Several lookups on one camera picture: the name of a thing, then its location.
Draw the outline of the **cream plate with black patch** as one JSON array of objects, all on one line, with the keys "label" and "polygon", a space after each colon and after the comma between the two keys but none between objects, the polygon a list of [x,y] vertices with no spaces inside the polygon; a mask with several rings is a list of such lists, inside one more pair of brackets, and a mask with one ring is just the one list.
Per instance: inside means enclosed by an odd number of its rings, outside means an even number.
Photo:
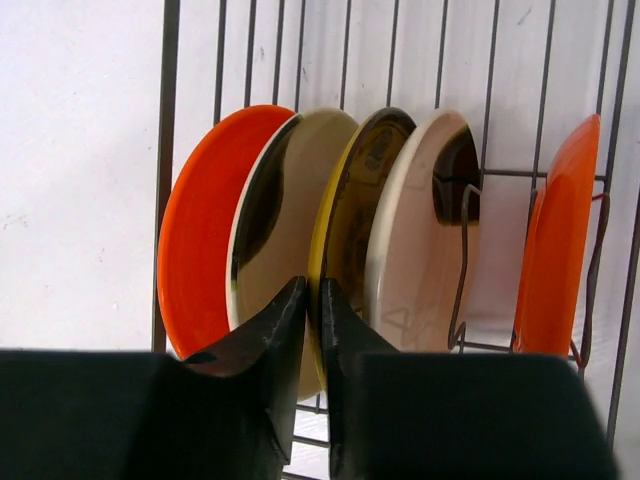
[{"label": "cream plate with black patch", "polygon": [[267,140],[243,186],[229,235],[225,301],[237,329],[304,276],[316,215],[356,120],[322,107],[297,113]]}]

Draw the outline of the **orange plate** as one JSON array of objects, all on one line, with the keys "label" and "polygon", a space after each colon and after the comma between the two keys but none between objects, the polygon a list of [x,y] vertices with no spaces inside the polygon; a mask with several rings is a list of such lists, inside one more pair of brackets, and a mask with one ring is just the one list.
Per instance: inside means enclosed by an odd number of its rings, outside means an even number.
[{"label": "orange plate", "polygon": [[181,359],[229,331],[226,261],[236,207],[259,153],[293,115],[276,105],[238,110],[202,138],[181,169],[156,260],[163,323]]},{"label": "orange plate", "polygon": [[569,353],[599,138],[600,116],[593,114],[564,141],[536,191],[514,319],[518,353]]}]

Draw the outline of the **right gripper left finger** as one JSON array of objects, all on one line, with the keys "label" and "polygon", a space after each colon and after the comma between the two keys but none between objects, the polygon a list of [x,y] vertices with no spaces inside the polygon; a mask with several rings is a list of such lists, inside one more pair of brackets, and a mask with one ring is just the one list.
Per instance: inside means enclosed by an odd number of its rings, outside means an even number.
[{"label": "right gripper left finger", "polygon": [[5,479],[276,479],[290,461],[306,282],[178,360],[5,350]]}]

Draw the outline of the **yellow patterned plate brown rim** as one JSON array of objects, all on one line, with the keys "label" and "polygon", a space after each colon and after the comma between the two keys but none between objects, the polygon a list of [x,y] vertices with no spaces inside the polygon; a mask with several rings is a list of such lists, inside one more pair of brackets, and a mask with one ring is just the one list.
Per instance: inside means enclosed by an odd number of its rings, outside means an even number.
[{"label": "yellow patterned plate brown rim", "polygon": [[322,354],[321,283],[338,281],[357,310],[363,306],[364,268],[373,218],[391,167],[416,128],[397,107],[371,114],[338,157],[316,215],[308,261],[308,319],[321,387],[327,387]]}]

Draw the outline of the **cream plate with black flowers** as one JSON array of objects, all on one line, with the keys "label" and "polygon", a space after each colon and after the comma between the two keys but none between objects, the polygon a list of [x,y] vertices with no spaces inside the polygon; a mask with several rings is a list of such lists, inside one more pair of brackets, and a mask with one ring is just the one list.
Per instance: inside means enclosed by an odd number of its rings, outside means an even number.
[{"label": "cream plate with black flowers", "polygon": [[477,152],[465,117],[437,109],[387,175],[369,236],[363,319],[409,352],[449,352],[479,251]]}]

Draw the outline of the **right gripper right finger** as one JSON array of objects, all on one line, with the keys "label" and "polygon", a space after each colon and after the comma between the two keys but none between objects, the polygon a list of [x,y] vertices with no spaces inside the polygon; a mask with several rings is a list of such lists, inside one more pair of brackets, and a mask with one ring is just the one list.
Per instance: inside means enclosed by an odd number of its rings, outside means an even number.
[{"label": "right gripper right finger", "polygon": [[578,375],[557,357],[403,353],[321,287],[334,479],[615,479]]}]

